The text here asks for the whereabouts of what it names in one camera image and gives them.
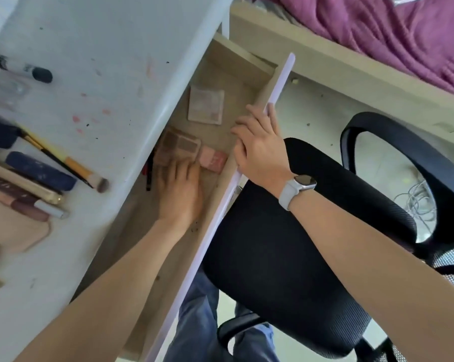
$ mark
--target watch face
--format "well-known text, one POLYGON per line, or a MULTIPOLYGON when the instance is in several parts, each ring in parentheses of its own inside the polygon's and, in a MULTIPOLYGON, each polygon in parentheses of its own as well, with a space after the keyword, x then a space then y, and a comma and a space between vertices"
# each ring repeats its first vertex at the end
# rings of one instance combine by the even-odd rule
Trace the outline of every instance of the watch face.
POLYGON ((316 182, 311 176, 308 175, 298 175, 294 179, 301 185, 311 185, 316 182))

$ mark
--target bed frame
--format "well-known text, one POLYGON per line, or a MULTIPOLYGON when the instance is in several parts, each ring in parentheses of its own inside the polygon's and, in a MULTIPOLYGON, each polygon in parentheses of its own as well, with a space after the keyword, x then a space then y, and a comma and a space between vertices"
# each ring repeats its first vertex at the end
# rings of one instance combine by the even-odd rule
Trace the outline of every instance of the bed frame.
POLYGON ((454 95, 286 22, 246 2, 230 8, 230 40, 391 117, 454 143, 454 95))

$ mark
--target blue jeans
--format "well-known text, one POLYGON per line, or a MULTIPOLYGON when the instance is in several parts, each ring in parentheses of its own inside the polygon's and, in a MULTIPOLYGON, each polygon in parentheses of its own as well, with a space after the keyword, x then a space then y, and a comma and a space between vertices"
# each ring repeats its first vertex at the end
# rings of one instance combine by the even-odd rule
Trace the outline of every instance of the blue jeans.
MULTIPOLYGON (((177 331, 164 362, 212 362, 212 349, 222 348, 217 343, 218 303, 218 288, 200 268, 180 307, 177 331)), ((236 316, 248 312, 248 309, 237 303, 236 316)), ((267 323, 236 335, 234 356, 232 358, 224 351, 223 361, 279 362, 273 335, 272 327, 267 323)))

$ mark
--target hand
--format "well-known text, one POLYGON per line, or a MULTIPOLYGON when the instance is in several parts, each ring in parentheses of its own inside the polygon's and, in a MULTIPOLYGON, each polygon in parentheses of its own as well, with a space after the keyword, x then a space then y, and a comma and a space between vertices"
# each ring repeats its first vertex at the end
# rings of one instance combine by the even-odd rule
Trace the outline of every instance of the hand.
POLYGON ((267 107, 268 116, 261 108, 248 105, 251 115, 237 118, 230 132, 238 137, 234 156, 242 174, 278 198, 295 174, 289 168, 274 105, 267 107))
POLYGON ((182 234, 195 221, 203 205, 200 164, 172 161, 158 170, 159 220, 166 220, 182 234))

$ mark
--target smartwatch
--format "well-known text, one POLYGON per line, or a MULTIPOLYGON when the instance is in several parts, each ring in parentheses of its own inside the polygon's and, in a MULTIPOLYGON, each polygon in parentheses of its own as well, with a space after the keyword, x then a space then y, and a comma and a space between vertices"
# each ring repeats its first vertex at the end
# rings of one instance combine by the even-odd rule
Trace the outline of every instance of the smartwatch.
POLYGON ((293 179, 288 180, 286 185, 279 196, 279 204, 286 210, 289 211, 290 201, 297 195, 299 192, 307 191, 314 189, 317 182, 313 177, 308 175, 298 175, 294 176, 293 179))

